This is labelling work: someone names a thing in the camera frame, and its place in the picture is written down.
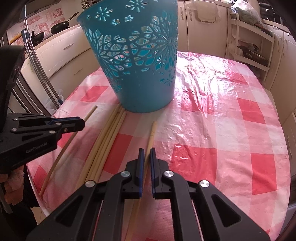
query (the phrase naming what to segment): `human hand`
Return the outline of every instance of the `human hand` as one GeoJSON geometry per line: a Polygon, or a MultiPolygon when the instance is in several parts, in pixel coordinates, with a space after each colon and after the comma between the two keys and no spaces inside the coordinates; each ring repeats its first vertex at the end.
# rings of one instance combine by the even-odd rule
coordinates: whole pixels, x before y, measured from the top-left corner
{"type": "Polygon", "coordinates": [[[8,176],[0,174],[0,183],[4,183],[5,200],[8,204],[16,205],[22,201],[24,195],[24,166],[21,166],[8,176]]]}

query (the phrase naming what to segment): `teal trash bin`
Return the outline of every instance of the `teal trash bin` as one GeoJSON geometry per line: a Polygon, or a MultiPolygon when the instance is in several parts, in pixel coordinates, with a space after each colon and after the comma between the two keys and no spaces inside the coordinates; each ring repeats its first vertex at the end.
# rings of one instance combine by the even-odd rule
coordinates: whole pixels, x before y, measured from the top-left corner
{"type": "Polygon", "coordinates": [[[122,106],[159,110],[174,96],[177,1],[102,0],[77,21],[122,106]]]}

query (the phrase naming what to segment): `silver screw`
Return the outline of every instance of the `silver screw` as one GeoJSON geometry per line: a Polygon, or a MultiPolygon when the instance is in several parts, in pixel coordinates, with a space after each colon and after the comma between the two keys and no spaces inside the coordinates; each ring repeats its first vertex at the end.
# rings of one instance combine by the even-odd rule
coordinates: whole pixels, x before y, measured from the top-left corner
{"type": "Polygon", "coordinates": [[[203,188],[207,188],[207,187],[210,185],[210,183],[209,183],[207,180],[202,180],[202,181],[200,182],[200,185],[201,185],[203,188]]]}
{"type": "Polygon", "coordinates": [[[170,170],[167,170],[167,171],[165,171],[164,174],[165,174],[166,177],[172,177],[174,175],[174,172],[172,172],[170,170]]]}
{"type": "Polygon", "coordinates": [[[121,175],[122,177],[129,177],[130,174],[131,174],[131,173],[130,173],[129,171],[123,171],[123,172],[120,173],[120,175],[121,175]]]}
{"type": "Polygon", "coordinates": [[[88,188],[92,188],[96,183],[94,181],[87,181],[85,183],[85,186],[88,188]]]}

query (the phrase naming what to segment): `checkered tablecloth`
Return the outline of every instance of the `checkered tablecloth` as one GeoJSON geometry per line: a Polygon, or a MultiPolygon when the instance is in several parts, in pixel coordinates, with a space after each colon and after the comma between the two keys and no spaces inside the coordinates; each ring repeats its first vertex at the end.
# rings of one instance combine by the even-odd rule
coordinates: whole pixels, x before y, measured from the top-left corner
{"type": "MultiPolygon", "coordinates": [[[[73,193],[88,153],[117,103],[100,68],[56,112],[58,118],[83,118],[98,106],[61,159],[43,199],[39,198],[45,211],[54,210],[73,193]]],[[[271,240],[276,239],[289,200],[289,157],[274,107],[246,65],[178,53],[173,101],[153,113],[127,113],[100,181],[124,170],[128,161],[136,159],[139,148],[146,149],[153,121],[158,123],[154,141],[158,158],[189,181],[209,180],[267,231],[271,240]]],[[[63,135],[57,150],[28,164],[38,192],[70,135],[63,135]]],[[[146,179],[138,219],[133,241],[174,240],[170,201],[152,198],[150,178],[146,179]]],[[[127,223],[123,224],[123,237],[127,223]]]]}

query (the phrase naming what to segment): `plastic tablecloth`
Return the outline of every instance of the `plastic tablecloth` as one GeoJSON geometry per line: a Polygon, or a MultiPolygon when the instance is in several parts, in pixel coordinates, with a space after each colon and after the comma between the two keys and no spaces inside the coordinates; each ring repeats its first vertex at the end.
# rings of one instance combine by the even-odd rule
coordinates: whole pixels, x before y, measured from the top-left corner
{"type": "MultiPolygon", "coordinates": [[[[57,118],[83,118],[94,105],[98,106],[66,150],[43,198],[37,195],[46,214],[73,193],[88,153],[117,103],[99,68],[56,112],[57,118]]],[[[146,150],[153,121],[158,124],[153,146],[159,159],[166,160],[172,171],[189,181],[210,181],[271,240],[277,238],[289,200],[289,157],[275,109],[246,65],[178,53],[174,99],[153,113],[127,113],[100,181],[124,170],[128,161],[137,158],[139,148],[146,150]]],[[[70,136],[63,135],[57,150],[28,164],[36,194],[70,136]]],[[[130,205],[126,201],[126,210],[130,205]]],[[[123,238],[129,215],[125,211],[123,238]]],[[[170,201],[153,199],[150,178],[144,184],[138,220],[133,241],[174,240],[170,201]]]]}

